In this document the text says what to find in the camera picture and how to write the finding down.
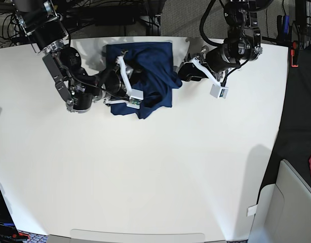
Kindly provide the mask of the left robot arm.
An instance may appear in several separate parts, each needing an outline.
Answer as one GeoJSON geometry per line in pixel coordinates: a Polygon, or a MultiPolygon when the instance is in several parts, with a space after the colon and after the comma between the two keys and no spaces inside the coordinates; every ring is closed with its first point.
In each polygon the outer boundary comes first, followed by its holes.
{"type": "Polygon", "coordinates": [[[228,77],[249,61],[256,60],[262,53],[261,31],[257,23],[257,13],[267,9],[272,1],[227,1],[222,3],[224,19],[228,25],[227,38],[223,43],[210,40],[204,25],[215,1],[210,1],[201,17],[199,31],[205,43],[214,47],[210,51],[201,50],[188,60],[202,75],[212,82],[210,95],[225,98],[228,77]]]}

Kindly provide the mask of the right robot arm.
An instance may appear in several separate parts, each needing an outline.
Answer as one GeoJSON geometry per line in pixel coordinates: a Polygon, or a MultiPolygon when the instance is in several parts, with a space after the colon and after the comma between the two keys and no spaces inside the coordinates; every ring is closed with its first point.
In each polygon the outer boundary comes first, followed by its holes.
{"type": "Polygon", "coordinates": [[[51,1],[14,1],[24,34],[44,54],[43,62],[55,88],[71,112],[87,112],[102,101],[114,115],[147,118],[160,107],[172,106],[172,91],[183,79],[174,70],[171,42],[107,45],[106,67],[89,75],[79,52],[65,40],[70,33],[51,1]]]}

